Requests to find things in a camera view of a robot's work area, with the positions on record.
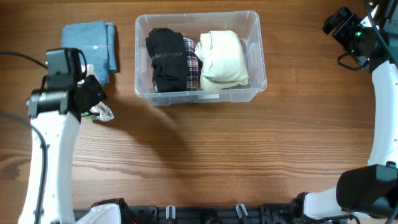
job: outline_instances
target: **clear plastic container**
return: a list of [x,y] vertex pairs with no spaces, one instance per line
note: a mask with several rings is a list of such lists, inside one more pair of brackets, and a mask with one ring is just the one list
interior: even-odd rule
[[[153,28],[168,27],[194,41],[211,30],[234,31],[241,43],[248,68],[249,83],[216,91],[154,93],[151,59],[145,38]],[[172,103],[248,102],[267,87],[259,15],[254,11],[197,14],[141,15],[136,19],[135,91],[156,106]]]

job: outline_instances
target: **wooden tabletop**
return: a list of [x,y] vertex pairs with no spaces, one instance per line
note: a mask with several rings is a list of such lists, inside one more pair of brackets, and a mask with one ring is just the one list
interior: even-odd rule
[[[81,124],[75,208],[115,197],[159,207],[285,203],[335,187],[341,173],[367,165],[372,149],[371,74],[338,66],[343,48],[321,30],[341,6],[364,16],[358,0],[0,4],[0,50],[44,62],[46,50],[60,47],[65,25],[116,25],[119,72],[104,88],[116,118]],[[266,91],[249,103],[161,108],[136,96],[137,16],[244,10],[260,16]],[[26,100],[43,75],[29,61],[2,56],[0,110],[27,118]],[[0,123],[0,223],[15,223],[27,191],[31,133],[14,121]]]

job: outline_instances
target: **robotic arm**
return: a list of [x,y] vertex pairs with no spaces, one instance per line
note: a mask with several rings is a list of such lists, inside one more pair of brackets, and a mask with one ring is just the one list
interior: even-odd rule
[[[79,50],[47,52],[49,75],[46,90],[34,90],[28,102],[31,123],[48,143],[48,172],[41,211],[42,150],[32,133],[33,152],[25,205],[19,218],[25,223],[344,223],[347,218],[386,218],[398,211],[398,1],[381,0],[372,17],[361,18],[342,7],[324,23],[323,31],[344,47],[338,64],[361,70],[369,67],[376,94],[374,143],[368,166],[343,173],[335,188],[303,192],[290,203],[259,207],[167,208],[128,207],[123,199],[97,203],[91,210],[73,211],[71,194],[72,155],[80,125],[80,114],[106,98],[93,77],[80,71]],[[340,62],[351,56],[359,63],[352,68]],[[77,82],[85,80],[83,85]]]

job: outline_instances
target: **folded black garment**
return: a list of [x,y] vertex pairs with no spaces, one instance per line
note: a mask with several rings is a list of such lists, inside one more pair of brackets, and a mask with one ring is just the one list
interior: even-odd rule
[[185,91],[189,72],[182,34],[169,28],[155,28],[145,41],[158,92]]

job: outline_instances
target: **crumpled plastic wrapper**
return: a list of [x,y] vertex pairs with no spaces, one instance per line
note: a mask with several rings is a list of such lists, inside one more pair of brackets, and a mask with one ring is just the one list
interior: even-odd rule
[[[85,66],[81,66],[82,72],[86,70]],[[87,65],[87,75],[94,75],[94,65],[88,64]],[[114,118],[111,109],[106,106],[103,102],[98,103],[96,106],[93,106],[89,112],[84,113],[81,115],[82,118],[86,119],[95,119],[100,121],[110,121]]]

